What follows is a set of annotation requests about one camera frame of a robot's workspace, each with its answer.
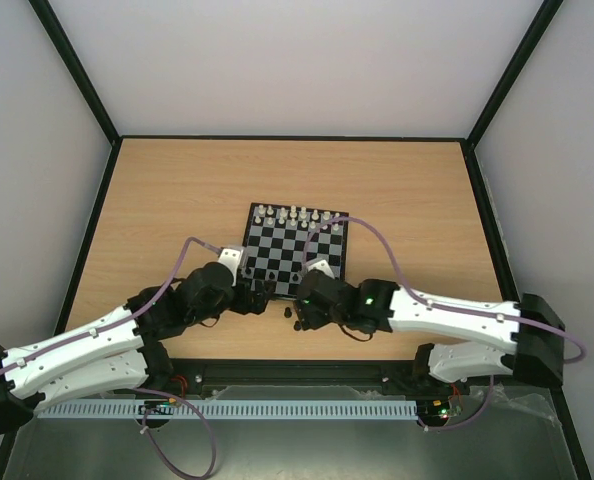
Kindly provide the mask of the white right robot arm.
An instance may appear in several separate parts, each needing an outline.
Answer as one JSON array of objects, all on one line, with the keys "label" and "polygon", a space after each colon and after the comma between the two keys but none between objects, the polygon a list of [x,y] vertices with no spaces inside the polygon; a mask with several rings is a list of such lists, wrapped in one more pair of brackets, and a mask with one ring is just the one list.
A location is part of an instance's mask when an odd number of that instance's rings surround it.
[{"label": "white right robot arm", "polygon": [[480,376],[511,376],[545,388],[563,383],[565,326],[537,295],[487,303],[429,295],[386,280],[353,286],[333,277],[326,261],[314,260],[297,289],[295,309],[304,330],[336,324],[368,336],[426,332],[456,339],[454,345],[419,347],[413,379],[427,392]]}]

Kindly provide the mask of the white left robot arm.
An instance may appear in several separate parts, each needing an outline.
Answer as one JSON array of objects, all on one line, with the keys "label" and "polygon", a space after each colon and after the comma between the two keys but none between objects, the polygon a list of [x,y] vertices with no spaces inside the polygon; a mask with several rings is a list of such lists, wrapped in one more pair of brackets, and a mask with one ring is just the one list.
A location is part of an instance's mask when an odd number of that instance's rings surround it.
[{"label": "white left robot arm", "polygon": [[173,376],[164,340],[227,311],[265,311],[275,282],[248,278],[246,269],[243,248],[225,248],[187,277],[148,287],[81,327],[23,347],[0,344],[0,435],[67,400],[163,388]]}]

